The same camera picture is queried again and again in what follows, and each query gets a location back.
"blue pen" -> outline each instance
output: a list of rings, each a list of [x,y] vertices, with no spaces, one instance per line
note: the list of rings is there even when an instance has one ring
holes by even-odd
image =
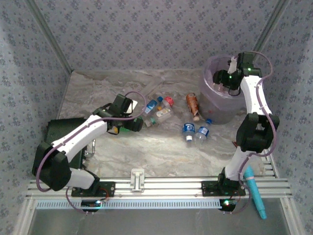
[[[248,168],[246,169],[245,173],[244,173],[244,177],[246,179],[246,182],[251,190],[251,194],[252,194],[252,198],[254,201],[254,204],[256,206],[256,209],[258,210],[260,217],[262,219],[266,219],[266,212],[265,212],[265,207],[261,198],[261,195],[259,193],[259,189],[256,186],[255,180],[254,180],[254,173],[252,170],[251,166],[248,166]]]

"patterned wallpaper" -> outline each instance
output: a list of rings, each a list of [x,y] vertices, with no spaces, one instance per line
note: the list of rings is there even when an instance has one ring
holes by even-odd
[[[22,0],[1,1],[0,8],[0,234],[8,235],[68,75]]]
[[[308,234],[313,234],[313,3],[291,1],[263,52],[274,64],[266,83],[280,117],[274,158],[290,183]]]
[[[276,0],[36,0],[74,70],[198,68],[251,50]]]

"red bottle cap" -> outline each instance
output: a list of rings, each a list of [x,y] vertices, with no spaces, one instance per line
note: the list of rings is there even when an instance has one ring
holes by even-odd
[[[173,99],[172,99],[171,97],[167,96],[167,97],[165,98],[165,100],[170,104],[171,107],[173,106],[174,101],[173,101]]]

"metal clamp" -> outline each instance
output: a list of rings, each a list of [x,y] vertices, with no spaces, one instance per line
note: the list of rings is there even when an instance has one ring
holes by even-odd
[[[145,170],[132,169],[131,188],[133,192],[143,192],[145,190]]]
[[[95,149],[96,149],[96,140],[93,140],[91,142],[91,152],[88,152],[87,150],[85,151],[85,157],[86,158],[91,158],[94,156],[95,153]]]

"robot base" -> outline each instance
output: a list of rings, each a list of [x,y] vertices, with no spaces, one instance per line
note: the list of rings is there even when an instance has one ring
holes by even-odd
[[[202,181],[202,196],[245,196],[246,191],[241,189],[238,181],[227,179],[225,176],[225,168],[218,176],[217,181]]]
[[[115,182],[99,182],[96,192],[90,189],[73,188],[72,197],[114,197]]]

